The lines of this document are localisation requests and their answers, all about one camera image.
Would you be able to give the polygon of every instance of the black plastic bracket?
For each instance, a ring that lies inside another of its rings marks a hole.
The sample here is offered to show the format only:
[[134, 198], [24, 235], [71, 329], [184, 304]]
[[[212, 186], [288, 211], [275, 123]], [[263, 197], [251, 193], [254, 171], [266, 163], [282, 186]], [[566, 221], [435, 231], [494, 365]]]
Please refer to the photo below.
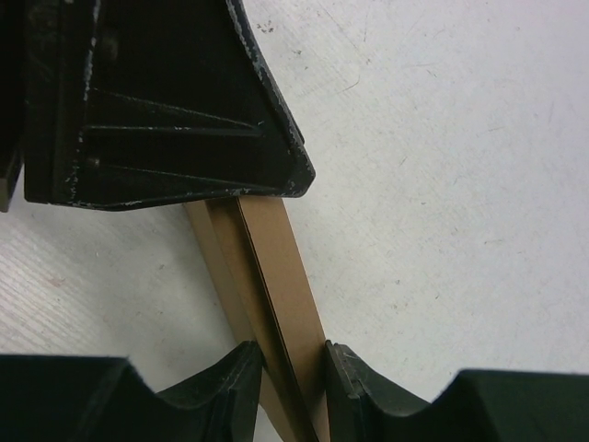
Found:
[[0, 0], [0, 212], [7, 212], [22, 167], [25, 123], [24, 2]]
[[101, 210], [315, 172], [240, 0], [27, 0], [25, 196]]
[[327, 343], [334, 442], [581, 441], [589, 437], [589, 376], [466, 370], [432, 404]]
[[0, 356], [0, 440], [250, 442], [262, 357], [242, 343], [155, 395], [128, 360]]

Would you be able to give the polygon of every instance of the white table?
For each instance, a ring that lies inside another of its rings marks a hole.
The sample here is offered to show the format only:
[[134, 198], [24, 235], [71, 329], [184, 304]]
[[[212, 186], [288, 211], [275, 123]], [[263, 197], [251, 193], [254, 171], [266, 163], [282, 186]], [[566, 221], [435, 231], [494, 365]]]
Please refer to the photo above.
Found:
[[[461, 367], [589, 372], [589, 3], [246, 7], [318, 171], [287, 204], [328, 337], [427, 400]], [[0, 351], [160, 390], [233, 347], [181, 207], [19, 191], [0, 223]]]

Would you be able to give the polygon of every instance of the wooden strip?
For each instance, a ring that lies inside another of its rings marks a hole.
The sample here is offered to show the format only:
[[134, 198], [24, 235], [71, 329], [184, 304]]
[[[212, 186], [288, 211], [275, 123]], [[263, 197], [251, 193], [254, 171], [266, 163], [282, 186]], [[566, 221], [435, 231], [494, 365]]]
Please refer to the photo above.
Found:
[[264, 353], [260, 402], [279, 435], [329, 441], [325, 336], [283, 201], [244, 197], [186, 208], [236, 340], [256, 339]]

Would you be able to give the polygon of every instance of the scratch on surface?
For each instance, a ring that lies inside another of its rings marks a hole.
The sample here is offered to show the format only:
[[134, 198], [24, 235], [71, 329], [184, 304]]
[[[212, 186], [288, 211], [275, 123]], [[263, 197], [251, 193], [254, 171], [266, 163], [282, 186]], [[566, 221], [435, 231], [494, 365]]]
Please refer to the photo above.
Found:
[[413, 22], [413, 24], [411, 25], [411, 27], [409, 28], [409, 30], [405, 33], [405, 35], [403, 36], [403, 39], [401, 40], [401, 42], [403, 42], [408, 36], [409, 34], [411, 34], [411, 32], [413, 31], [413, 29], [417, 26], [417, 24], [422, 21], [423, 16], [425, 16], [425, 9], [423, 10], [422, 14], [419, 16], [419, 18], [417, 20], [415, 20]]
[[364, 38], [363, 42], [366, 43], [366, 33], [368, 32], [368, 15], [370, 14], [370, 9], [372, 8], [372, 3], [368, 6], [366, 10], [366, 16], [364, 17]]
[[343, 92], [345, 92], [346, 90], [350, 90], [350, 89], [352, 89], [352, 88], [354, 88], [354, 87], [358, 86], [358, 84], [359, 84], [359, 83], [360, 83], [360, 75], [358, 75], [358, 79], [356, 80], [356, 82], [355, 82], [353, 85], [350, 85], [350, 86], [346, 87], [345, 89], [342, 89], [340, 92], [338, 92], [338, 95], [339, 95], [339, 94], [342, 94], [342, 93], [343, 93]]
[[347, 352], [343, 352], [343, 355], [346, 357], [349, 357], [350, 359], [355, 359], [356, 361], [362, 361], [362, 359], [360, 359], [360, 357], [358, 357], [356, 354], [354, 353], [347, 353]]
[[491, 127], [490, 129], [487, 129], [487, 130], [486, 130], [486, 131], [484, 131], [484, 132], [479, 132], [479, 133], [477, 134], [477, 136], [481, 136], [481, 135], [484, 135], [484, 134], [488, 134], [488, 133], [490, 133], [490, 132], [500, 131], [501, 129], [504, 129], [504, 128], [505, 128], [505, 126]]
[[350, 37], [348, 37], [348, 34], [346, 34], [345, 29], [340, 25], [340, 23], [338, 23], [336, 21], [336, 19], [333, 18], [333, 16], [329, 13], [329, 11], [323, 5], [320, 5], [320, 6], [321, 6], [321, 9], [323, 9], [325, 11], [325, 13], [328, 15], [328, 17], [331, 19], [331, 21], [333, 23], [335, 23], [335, 26], [338, 27], [338, 30], [341, 32], [341, 35], [343, 35], [343, 37], [353, 46], [353, 48], [357, 52], [359, 52], [360, 50], [358, 49], [358, 46], [356, 46], [356, 44], [352, 40], [350, 40]]
[[438, 30], [432, 37], [432, 39], [435, 39], [438, 35], [440, 35], [442, 32], [445, 32], [445, 28]]
[[439, 62], [434, 63], [422, 63], [422, 64], [406, 64], [403, 66], [403, 69], [407, 69], [409, 67], [426, 67], [426, 66], [436, 66]]
[[549, 124], [552, 122], [552, 113], [554, 113], [554, 100], [552, 100], [552, 103], [550, 103]]

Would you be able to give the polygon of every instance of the white surface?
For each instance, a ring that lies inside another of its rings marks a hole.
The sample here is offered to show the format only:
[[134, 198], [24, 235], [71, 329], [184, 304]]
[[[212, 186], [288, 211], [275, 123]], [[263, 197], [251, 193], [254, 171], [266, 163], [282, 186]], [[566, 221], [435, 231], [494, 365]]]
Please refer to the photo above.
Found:
[[[428, 400], [461, 367], [589, 372], [589, 3], [246, 7], [318, 171], [288, 209], [328, 337]], [[232, 347], [180, 207], [19, 194], [0, 223], [0, 351], [162, 389]]]

